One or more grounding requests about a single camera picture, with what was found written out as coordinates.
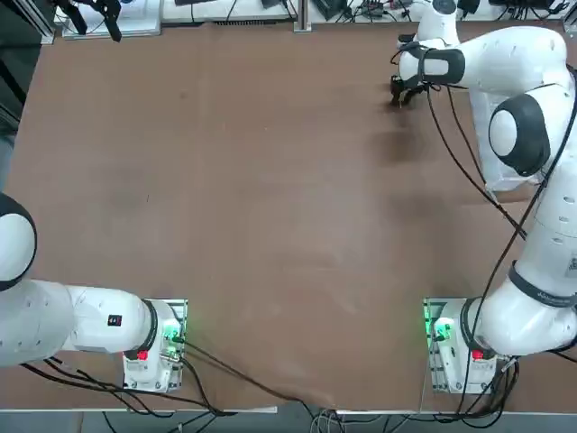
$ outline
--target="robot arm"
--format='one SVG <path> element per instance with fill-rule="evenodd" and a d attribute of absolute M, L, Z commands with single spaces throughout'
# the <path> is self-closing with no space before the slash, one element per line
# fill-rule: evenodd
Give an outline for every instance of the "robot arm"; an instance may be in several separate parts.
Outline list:
<path fill-rule="evenodd" d="M 452 0 L 433 0 L 413 40 L 401 45 L 393 82 L 408 91 L 437 84 L 508 97 L 490 119 L 491 148 L 521 176 L 549 170 L 575 99 L 563 38 L 544 28 L 510 27 L 459 43 L 448 3 Z M 480 392 L 494 374 L 495 354 L 530 355 L 575 341 L 576 146 L 570 135 L 523 252 L 482 305 L 474 336 L 480 300 L 446 302 L 439 323 L 451 324 L 453 334 L 436 336 L 451 392 L 463 392 L 467 363 L 472 369 L 466 391 Z"/>
<path fill-rule="evenodd" d="M 171 306 L 122 290 L 27 280 L 36 245 L 30 214 L 0 193 L 0 367 L 60 350 L 124 353 L 124 382 L 132 388 L 178 388 L 173 355 L 181 347 L 166 335 L 184 329 Z"/>

